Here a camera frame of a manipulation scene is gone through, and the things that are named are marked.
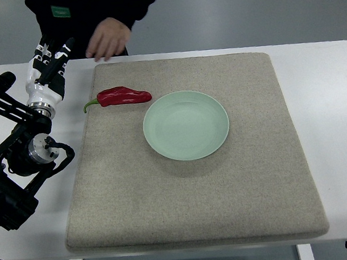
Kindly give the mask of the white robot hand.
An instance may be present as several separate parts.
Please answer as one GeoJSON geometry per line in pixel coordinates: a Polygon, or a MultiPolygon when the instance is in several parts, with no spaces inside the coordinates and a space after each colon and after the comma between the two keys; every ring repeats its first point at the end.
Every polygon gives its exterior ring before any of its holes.
{"type": "Polygon", "coordinates": [[[40,38],[27,72],[25,87],[29,107],[55,105],[64,99],[65,66],[74,44],[75,39],[69,38],[57,51],[57,40],[48,34],[40,38]]]}

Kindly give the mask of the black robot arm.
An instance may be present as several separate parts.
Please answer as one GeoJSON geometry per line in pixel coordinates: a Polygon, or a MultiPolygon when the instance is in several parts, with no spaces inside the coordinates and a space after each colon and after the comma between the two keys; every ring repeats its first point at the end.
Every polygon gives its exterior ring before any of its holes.
{"type": "Polygon", "coordinates": [[[16,123],[0,144],[0,227],[5,230],[19,229],[35,213],[36,192],[75,157],[70,145],[50,136],[74,44],[74,38],[60,46],[48,35],[41,37],[28,69],[26,104],[7,93],[16,76],[0,74],[0,116],[16,123]]]}

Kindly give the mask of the person's bare hand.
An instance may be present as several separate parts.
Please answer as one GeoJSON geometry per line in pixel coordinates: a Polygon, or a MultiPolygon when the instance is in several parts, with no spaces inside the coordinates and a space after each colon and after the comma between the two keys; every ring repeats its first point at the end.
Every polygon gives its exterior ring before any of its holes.
{"type": "Polygon", "coordinates": [[[98,62],[120,56],[130,37],[131,30],[124,23],[111,17],[106,18],[97,25],[90,38],[85,52],[86,58],[98,62]]]}

